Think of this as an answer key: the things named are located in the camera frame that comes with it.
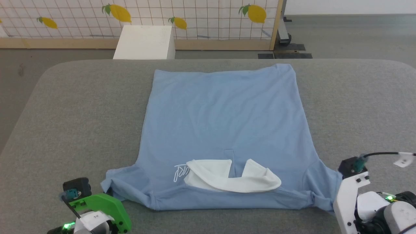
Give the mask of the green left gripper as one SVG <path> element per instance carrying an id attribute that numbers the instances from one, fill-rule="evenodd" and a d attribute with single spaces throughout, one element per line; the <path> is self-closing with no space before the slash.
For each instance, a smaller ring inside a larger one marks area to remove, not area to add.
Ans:
<path id="1" fill-rule="evenodd" d="M 69 208 L 91 234 L 126 234 L 131 231 L 131 219 L 121 201 L 99 193 L 69 201 Z"/>

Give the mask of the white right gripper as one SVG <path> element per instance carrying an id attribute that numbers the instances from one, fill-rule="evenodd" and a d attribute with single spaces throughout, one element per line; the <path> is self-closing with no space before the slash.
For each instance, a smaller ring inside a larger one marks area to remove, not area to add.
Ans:
<path id="1" fill-rule="evenodd" d="M 334 200 L 334 213 L 342 234 L 359 234 L 354 223 L 358 189 L 369 184 L 369 172 L 342 180 Z"/>

